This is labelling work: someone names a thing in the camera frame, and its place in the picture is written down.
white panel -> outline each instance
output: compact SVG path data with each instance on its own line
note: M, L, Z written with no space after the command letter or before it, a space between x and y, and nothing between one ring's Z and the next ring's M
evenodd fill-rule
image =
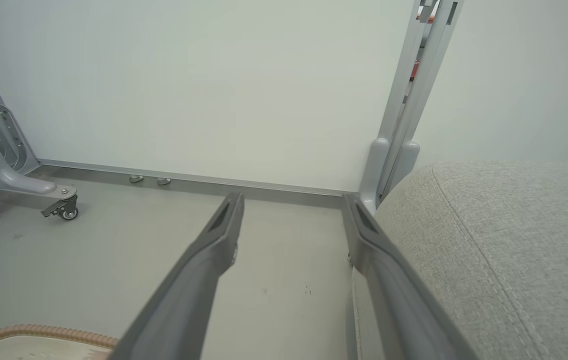
M464 3L413 139L439 160L568 162L568 1Z
M38 158L356 191L412 0L0 0Z

floor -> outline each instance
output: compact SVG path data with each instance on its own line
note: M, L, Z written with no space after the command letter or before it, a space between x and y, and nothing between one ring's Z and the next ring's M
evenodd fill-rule
M47 199L0 193L0 328L121 337L228 191L51 167L34 176L77 187L80 214L43 218ZM334 199L245 191L202 359L346 359L351 272Z

caster wheel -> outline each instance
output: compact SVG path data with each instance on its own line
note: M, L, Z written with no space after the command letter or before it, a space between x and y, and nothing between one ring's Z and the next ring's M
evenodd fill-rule
M75 209L73 212L67 212L67 211L60 212L59 214L57 214L57 216L64 219L65 221L71 221L76 217L78 217L78 214L79 210Z
M134 184L134 183L139 183L139 182L141 182L142 180L144 180L144 177L143 177L142 175L131 175L131 176L128 178L128 180L129 180L129 182L131 182L131 183Z

gray cushion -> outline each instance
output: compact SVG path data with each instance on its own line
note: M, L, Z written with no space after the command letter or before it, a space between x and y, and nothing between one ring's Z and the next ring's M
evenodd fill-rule
M568 359L568 165L439 162L375 218L483 359Z

gray fabric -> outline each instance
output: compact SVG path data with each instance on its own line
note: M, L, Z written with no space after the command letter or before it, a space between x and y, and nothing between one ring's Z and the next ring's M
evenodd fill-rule
M482 359L568 359L568 164L439 162L375 214Z

